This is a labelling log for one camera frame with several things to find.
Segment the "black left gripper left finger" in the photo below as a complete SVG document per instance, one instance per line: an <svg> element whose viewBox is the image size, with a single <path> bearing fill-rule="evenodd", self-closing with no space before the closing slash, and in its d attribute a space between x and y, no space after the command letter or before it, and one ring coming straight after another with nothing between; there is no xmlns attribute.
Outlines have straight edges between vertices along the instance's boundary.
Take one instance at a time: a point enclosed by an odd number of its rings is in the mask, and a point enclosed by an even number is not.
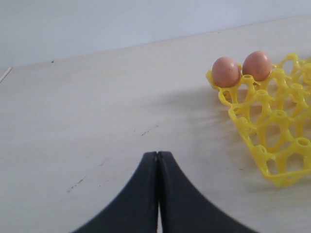
<svg viewBox="0 0 311 233"><path fill-rule="evenodd" d="M156 233L157 153L143 155L122 191L76 233Z"/></svg>

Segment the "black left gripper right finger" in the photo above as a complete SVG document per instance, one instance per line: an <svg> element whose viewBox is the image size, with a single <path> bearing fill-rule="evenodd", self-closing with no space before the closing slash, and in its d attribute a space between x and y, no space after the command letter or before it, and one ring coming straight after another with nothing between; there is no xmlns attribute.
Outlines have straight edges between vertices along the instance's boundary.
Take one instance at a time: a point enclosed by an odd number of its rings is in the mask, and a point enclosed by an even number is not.
<svg viewBox="0 0 311 233"><path fill-rule="evenodd" d="M160 151L158 168L164 233L253 233L207 200L183 173L173 154Z"/></svg>

